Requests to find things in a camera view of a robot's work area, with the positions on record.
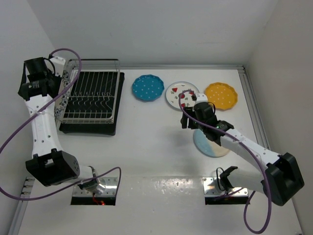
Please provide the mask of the yellow polka dot plate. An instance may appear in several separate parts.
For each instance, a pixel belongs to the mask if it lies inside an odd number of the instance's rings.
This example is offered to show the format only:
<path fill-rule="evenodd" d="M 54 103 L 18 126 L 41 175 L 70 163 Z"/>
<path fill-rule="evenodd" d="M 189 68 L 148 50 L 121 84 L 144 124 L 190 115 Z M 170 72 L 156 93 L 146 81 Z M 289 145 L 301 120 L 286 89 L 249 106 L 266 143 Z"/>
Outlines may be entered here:
<path fill-rule="evenodd" d="M 232 109 L 238 102 L 237 92 L 226 83 L 212 83 L 204 90 L 204 94 L 209 102 L 222 111 Z"/>

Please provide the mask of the watermelon pattern white plate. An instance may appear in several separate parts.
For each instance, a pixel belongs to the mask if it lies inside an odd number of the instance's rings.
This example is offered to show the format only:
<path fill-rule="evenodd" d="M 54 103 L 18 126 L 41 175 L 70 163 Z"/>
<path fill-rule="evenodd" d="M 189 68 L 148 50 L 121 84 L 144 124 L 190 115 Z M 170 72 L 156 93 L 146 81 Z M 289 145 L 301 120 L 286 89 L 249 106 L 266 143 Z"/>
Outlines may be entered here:
<path fill-rule="evenodd" d="M 199 89 L 192 83 L 179 81 L 171 84 L 165 94 L 169 105 L 177 111 L 180 111 L 179 100 L 183 107 L 193 107 L 195 102 L 192 95 L 199 93 Z"/>

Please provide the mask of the blue and beige plate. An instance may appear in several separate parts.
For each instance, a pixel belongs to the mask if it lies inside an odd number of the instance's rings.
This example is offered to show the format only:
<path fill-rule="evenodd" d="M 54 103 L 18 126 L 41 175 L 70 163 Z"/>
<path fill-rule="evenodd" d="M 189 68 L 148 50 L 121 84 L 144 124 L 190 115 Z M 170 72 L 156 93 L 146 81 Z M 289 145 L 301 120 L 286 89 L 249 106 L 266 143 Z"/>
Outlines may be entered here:
<path fill-rule="evenodd" d="M 229 149 L 221 147 L 215 142 L 208 140 L 205 134 L 199 129 L 194 131 L 193 141 L 196 148 L 201 153 L 212 158 L 223 157 L 230 152 Z"/>

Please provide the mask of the blue polka dot plate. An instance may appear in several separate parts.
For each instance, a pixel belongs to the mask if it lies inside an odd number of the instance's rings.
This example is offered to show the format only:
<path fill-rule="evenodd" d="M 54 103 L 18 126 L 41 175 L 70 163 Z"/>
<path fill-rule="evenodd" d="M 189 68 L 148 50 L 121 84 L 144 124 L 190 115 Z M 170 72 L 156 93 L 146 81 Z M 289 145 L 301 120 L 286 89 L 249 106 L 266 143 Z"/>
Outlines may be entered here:
<path fill-rule="evenodd" d="M 143 102 L 151 102 L 160 98 L 164 89 L 164 82 L 152 74 L 141 75 L 132 84 L 133 95 Z"/>

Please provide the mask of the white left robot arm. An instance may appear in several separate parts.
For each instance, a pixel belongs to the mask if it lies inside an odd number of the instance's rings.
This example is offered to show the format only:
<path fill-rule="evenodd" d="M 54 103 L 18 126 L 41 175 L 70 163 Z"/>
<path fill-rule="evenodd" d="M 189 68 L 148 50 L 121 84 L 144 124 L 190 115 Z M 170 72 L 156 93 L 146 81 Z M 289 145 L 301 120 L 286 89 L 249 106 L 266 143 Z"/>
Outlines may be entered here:
<path fill-rule="evenodd" d="M 18 94 L 33 118 L 30 122 L 32 159 L 26 161 L 26 169 L 45 187 L 77 181 L 81 190 L 100 195 L 104 187 L 95 177 L 95 169 L 80 165 L 73 155 L 63 150 L 58 139 L 53 99 L 59 93 L 65 64 L 61 57 L 39 57 L 23 64 Z"/>

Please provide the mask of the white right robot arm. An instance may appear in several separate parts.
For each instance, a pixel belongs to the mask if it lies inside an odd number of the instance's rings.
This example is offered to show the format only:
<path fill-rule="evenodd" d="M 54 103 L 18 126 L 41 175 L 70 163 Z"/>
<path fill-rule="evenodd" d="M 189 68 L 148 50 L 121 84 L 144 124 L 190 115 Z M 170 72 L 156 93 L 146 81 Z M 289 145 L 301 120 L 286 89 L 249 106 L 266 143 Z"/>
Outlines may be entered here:
<path fill-rule="evenodd" d="M 193 94 L 192 100 L 195 102 L 192 107 L 180 105 L 182 128 L 201 130 L 209 141 L 236 153 L 258 170 L 258 173 L 252 173 L 230 166 L 218 176 L 218 185 L 224 191 L 248 188 L 283 206 L 304 187 L 295 156 L 266 149 L 245 137 L 229 122 L 219 120 L 205 94 Z"/>

